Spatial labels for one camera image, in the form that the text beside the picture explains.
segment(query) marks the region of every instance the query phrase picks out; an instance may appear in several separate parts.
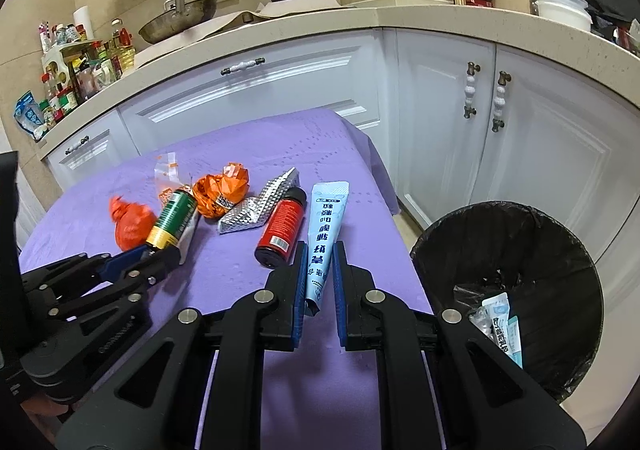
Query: blue toothpaste tube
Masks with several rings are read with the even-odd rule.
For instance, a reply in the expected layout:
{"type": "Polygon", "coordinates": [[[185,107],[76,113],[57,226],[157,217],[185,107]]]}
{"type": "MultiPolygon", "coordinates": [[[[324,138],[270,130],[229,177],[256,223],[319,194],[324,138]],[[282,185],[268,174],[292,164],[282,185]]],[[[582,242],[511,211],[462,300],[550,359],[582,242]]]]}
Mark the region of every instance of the blue toothpaste tube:
{"type": "Polygon", "coordinates": [[[509,319],[507,326],[509,332],[509,348],[511,349],[511,360],[516,362],[522,369],[522,345],[520,344],[520,325],[518,317],[513,316],[509,319]]]}
{"type": "Polygon", "coordinates": [[[482,305],[486,308],[491,318],[491,325],[494,329],[495,343],[497,346],[511,357],[511,347],[509,345],[509,298],[506,293],[500,293],[496,297],[482,300],[482,305]]]}
{"type": "Polygon", "coordinates": [[[306,315],[320,311],[322,288],[329,271],[331,251],[340,232],[344,207],[349,195],[349,183],[316,183],[311,192],[309,212],[309,255],[306,271],[306,315]]]}

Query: yellow label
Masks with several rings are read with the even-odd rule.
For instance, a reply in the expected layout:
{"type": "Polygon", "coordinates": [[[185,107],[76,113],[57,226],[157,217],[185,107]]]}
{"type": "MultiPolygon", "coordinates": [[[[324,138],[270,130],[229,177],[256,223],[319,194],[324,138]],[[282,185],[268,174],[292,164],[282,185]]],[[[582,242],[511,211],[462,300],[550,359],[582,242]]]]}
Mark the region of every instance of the yellow label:
{"type": "Polygon", "coordinates": [[[151,233],[146,238],[146,242],[150,245],[155,246],[156,248],[160,248],[161,250],[167,245],[178,245],[178,239],[176,239],[166,230],[162,230],[162,228],[158,228],[157,226],[151,228],[151,233]]]}

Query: crumpled orange bag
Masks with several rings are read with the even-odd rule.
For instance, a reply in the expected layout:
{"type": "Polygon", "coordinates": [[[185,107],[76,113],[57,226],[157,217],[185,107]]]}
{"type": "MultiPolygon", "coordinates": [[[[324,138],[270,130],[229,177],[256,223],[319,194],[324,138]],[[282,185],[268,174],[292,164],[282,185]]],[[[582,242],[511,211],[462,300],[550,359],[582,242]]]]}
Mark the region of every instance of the crumpled orange bag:
{"type": "Polygon", "coordinates": [[[116,223],[116,244],[123,252],[144,243],[158,219],[147,205],[127,203],[122,196],[112,197],[109,208],[116,223]]]}
{"type": "Polygon", "coordinates": [[[244,199],[249,190],[249,171],[242,163],[229,163],[222,174],[207,174],[193,185],[198,212],[218,219],[244,199]]]}

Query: cabinet handle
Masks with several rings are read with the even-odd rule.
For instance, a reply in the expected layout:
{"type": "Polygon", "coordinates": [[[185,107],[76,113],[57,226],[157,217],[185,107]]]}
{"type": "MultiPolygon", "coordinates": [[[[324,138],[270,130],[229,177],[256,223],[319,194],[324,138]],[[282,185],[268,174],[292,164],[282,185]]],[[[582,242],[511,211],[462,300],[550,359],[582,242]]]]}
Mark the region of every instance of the cabinet handle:
{"type": "Polygon", "coordinates": [[[231,68],[225,68],[220,71],[221,75],[228,75],[231,73],[235,73],[236,71],[244,71],[245,69],[253,68],[254,66],[258,66],[260,64],[264,64],[267,62],[263,56],[256,58],[255,60],[250,60],[248,62],[241,62],[240,64],[234,64],[231,68]]]}
{"type": "Polygon", "coordinates": [[[497,133],[502,127],[504,127],[504,120],[502,120],[502,110],[504,109],[504,105],[507,103],[507,101],[504,99],[504,94],[507,91],[507,82],[511,82],[511,75],[507,72],[500,71],[498,84],[495,86],[494,126],[491,127],[491,130],[494,133],[497,133]]]}
{"type": "Polygon", "coordinates": [[[81,138],[80,141],[76,141],[76,143],[74,143],[71,147],[69,147],[65,151],[65,154],[71,154],[72,152],[77,151],[82,145],[84,145],[88,141],[89,141],[89,136],[85,136],[84,138],[81,138]]]}
{"type": "Polygon", "coordinates": [[[476,71],[480,71],[480,66],[467,62],[465,85],[465,118],[467,119],[476,114],[476,108],[472,106],[476,94],[476,71]]]}

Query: trash can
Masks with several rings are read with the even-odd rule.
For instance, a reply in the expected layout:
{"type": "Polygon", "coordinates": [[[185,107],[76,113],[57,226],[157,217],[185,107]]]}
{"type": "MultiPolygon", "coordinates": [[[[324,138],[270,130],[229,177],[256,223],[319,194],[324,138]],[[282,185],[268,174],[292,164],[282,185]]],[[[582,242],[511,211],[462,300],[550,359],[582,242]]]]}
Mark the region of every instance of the trash can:
{"type": "Polygon", "coordinates": [[[556,401],[571,395],[598,350],[604,305],[595,265],[567,228],[530,206],[483,202],[433,223],[411,258],[434,313],[465,315],[506,291],[524,370],[556,401]]]}

